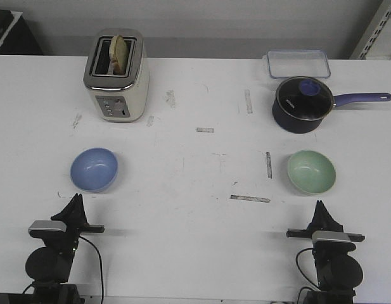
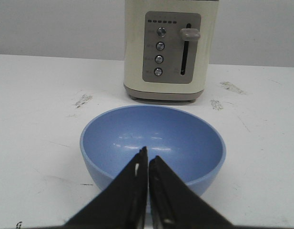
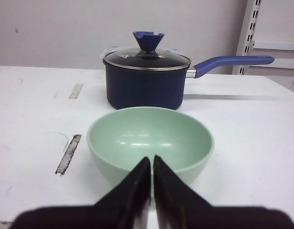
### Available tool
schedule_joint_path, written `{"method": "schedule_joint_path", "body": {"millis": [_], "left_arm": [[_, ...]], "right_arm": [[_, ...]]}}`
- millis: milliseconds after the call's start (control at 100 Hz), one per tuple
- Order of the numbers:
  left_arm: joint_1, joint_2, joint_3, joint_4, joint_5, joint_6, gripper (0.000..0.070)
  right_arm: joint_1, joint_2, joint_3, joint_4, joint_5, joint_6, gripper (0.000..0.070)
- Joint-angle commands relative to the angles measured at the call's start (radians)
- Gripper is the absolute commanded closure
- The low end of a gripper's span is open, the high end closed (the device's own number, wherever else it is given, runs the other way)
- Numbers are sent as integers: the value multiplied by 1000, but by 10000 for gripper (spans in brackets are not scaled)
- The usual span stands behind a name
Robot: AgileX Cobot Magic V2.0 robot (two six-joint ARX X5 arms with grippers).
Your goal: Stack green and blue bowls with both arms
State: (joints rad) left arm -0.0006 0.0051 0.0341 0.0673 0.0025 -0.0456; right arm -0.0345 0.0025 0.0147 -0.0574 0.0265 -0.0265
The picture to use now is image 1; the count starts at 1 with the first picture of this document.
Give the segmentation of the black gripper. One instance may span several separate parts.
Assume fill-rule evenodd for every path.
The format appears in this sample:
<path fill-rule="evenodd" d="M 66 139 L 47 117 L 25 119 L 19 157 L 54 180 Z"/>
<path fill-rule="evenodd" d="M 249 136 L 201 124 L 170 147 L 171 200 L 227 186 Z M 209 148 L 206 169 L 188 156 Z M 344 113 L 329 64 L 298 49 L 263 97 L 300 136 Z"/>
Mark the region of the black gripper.
<path fill-rule="evenodd" d="M 311 225 L 338 225 L 326 209 L 322 200 L 317 200 Z M 287 238 L 308 239 L 311 250 L 355 250 L 356 243 L 365 240 L 363 234 L 336 231 L 324 227 L 307 227 L 306 229 L 292 229 L 286 231 Z"/>
<path fill-rule="evenodd" d="M 67 230 L 63 237 L 57 239 L 43 239 L 43 243 L 61 255 L 74 255 L 78 248 L 78 239 L 82 233 L 104 233 L 104 225 L 90 225 L 84 211 L 83 198 L 76 193 L 66 207 L 51 220 L 60 221 L 66 224 Z"/>

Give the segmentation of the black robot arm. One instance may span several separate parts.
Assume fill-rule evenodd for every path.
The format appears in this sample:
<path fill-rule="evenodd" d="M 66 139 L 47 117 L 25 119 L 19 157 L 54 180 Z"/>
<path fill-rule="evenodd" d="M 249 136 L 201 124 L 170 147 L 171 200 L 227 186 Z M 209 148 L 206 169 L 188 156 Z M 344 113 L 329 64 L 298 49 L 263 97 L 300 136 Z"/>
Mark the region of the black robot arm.
<path fill-rule="evenodd" d="M 87 221 L 83 197 L 75 194 L 66 207 L 49 220 L 35 220 L 28 228 L 32 238 L 41 239 L 43 247 L 34 250 L 25 262 L 25 271 L 32 279 L 34 289 L 31 303 L 85 303 L 77 286 L 69 284 L 70 271 L 79 240 L 90 244 L 99 258 L 101 300 L 105 297 L 103 261 L 95 244 L 82 236 L 83 233 L 100 234 L 103 225 L 91 225 Z"/>
<path fill-rule="evenodd" d="M 356 243 L 365 240 L 362 234 L 346 233 L 343 225 L 333 219 L 321 200 L 316 206 L 311 223 L 306 229 L 288 229 L 288 238 L 309 239 L 310 248 L 300 250 L 295 256 L 297 268 L 299 256 L 310 251 L 314 259 L 317 283 L 303 274 L 311 284 L 300 288 L 299 294 L 306 291 L 304 298 L 297 303 L 353 303 L 358 287 L 363 280 L 359 262 L 349 255 L 356 249 Z"/>

